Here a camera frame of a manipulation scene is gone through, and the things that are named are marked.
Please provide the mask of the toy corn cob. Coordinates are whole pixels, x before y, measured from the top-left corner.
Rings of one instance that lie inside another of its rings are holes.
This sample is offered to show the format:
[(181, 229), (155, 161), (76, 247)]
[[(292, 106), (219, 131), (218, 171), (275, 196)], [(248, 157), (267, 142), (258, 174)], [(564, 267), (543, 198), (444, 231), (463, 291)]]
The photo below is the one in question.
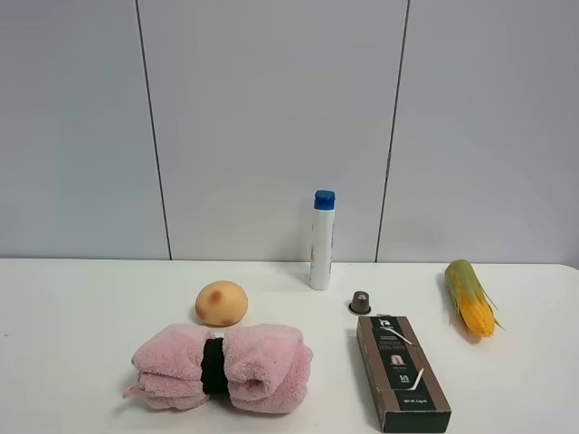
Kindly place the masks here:
[(444, 271), (445, 286), (465, 328), (478, 338), (491, 337), (502, 325), (495, 318), (494, 303), (480, 284), (471, 263), (456, 259)]

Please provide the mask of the white bottle blue cap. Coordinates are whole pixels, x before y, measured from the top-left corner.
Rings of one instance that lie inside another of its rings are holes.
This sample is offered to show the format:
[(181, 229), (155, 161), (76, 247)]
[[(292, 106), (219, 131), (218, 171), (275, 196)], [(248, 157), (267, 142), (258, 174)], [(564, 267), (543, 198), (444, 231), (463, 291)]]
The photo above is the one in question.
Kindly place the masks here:
[(314, 218), (310, 250), (310, 287), (326, 290), (329, 286), (336, 194), (330, 190), (317, 190), (314, 196)]

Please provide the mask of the toy potato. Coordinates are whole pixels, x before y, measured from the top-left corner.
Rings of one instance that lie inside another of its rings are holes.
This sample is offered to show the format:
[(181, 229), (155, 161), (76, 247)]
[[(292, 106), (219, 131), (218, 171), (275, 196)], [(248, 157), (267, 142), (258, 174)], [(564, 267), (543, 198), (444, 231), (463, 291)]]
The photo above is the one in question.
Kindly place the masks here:
[(195, 314), (209, 326), (232, 326), (247, 313), (249, 299), (244, 289), (228, 280), (206, 285), (195, 300)]

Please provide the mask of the brown coffee capsule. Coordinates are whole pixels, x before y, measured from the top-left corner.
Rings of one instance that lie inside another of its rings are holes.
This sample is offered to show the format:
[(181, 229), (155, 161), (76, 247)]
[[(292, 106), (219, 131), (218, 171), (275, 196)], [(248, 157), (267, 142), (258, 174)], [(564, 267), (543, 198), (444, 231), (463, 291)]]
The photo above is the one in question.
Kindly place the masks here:
[(349, 302), (348, 311), (353, 315), (365, 316), (371, 313), (370, 297), (365, 291), (356, 291)]

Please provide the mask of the pink rolled towel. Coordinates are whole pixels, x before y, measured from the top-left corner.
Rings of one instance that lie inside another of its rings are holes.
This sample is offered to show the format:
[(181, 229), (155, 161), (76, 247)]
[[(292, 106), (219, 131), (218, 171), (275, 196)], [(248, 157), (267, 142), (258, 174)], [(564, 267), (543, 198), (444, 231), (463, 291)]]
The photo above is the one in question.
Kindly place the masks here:
[[(205, 327), (170, 325), (134, 353), (136, 384), (124, 397), (138, 396), (156, 410), (191, 410), (205, 404), (201, 382), (204, 344), (216, 338)], [(223, 336), (224, 372), (232, 405), (269, 414), (293, 412), (308, 392), (313, 353), (302, 333), (287, 325), (232, 328)]]

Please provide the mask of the black band on towel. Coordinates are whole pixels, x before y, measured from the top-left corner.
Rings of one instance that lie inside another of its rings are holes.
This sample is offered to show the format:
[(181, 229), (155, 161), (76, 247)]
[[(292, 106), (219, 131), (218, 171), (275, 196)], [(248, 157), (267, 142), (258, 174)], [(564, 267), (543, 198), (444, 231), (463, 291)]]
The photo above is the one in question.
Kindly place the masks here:
[(203, 391), (206, 395), (229, 395), (224, 372), (223, 338), (207, 339), (201, 362)]

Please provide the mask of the brown coffee capsule box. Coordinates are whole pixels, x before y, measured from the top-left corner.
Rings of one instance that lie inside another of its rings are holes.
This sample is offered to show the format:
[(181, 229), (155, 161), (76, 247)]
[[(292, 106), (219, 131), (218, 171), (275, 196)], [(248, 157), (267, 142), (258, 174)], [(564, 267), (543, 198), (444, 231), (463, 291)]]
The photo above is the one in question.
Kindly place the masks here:
[(451, 406), (405, 316), (360, 316), (356, 339), (383, 433), (444, 433)]

